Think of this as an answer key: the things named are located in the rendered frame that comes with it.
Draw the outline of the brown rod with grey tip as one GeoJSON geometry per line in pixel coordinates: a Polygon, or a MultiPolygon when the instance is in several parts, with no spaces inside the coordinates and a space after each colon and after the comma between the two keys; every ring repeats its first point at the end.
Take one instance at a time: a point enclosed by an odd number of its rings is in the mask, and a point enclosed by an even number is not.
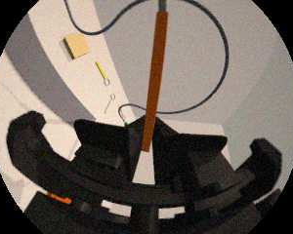
{"type": "Polygon", "coordinates": [[[149,86],[147,86],[146,120],[144,121],[142,151],[149,152],[151,136],[153,136],[155,113],[161,91],[162,67],[165,62],[166,32],[167,32],[167,5],[169,0],[159,0],[158,12],[155,12],[153,48],[151,48],[151,67],[149,86]]]}

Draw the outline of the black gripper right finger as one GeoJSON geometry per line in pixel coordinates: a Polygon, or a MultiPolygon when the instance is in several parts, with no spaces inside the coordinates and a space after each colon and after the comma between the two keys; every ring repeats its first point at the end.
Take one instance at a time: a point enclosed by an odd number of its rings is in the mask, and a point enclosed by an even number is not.
{"type": "Polygon", "coordinates": [[[155,117],[151,148],[153,148],[154,184],[163,184],[165,178],[181,160],[185,152],[222,151],[228,138],[206,134],[177,133],[161,118],[155,117]]]}

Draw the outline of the tan flat block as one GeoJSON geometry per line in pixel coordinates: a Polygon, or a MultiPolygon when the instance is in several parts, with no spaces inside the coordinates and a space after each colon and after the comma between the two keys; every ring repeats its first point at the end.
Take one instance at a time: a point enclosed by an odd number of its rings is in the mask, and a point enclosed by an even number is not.
{"type": "Polygon", "coordinates": [[[91,52],[84,34],[68,35],[67,38],[63,38],[63,41],[72,59],[80,58],[80,56],[84,56],[91,52]]]}

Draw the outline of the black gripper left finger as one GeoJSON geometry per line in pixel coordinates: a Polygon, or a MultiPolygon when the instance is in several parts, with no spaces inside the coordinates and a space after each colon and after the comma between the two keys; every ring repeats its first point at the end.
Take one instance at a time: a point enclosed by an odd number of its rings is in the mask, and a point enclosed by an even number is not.
{"type": "Polygon", "coordinates": [[[108,152],[122,153],[124,172],[128,182],[132,182],[136,165],[142,155],[145,120],[146,116],[143,116],[124,126],[76,120],[73,122],[73,129],[81,144],[93,145],[95,148],[106,149],[108,152]]]}

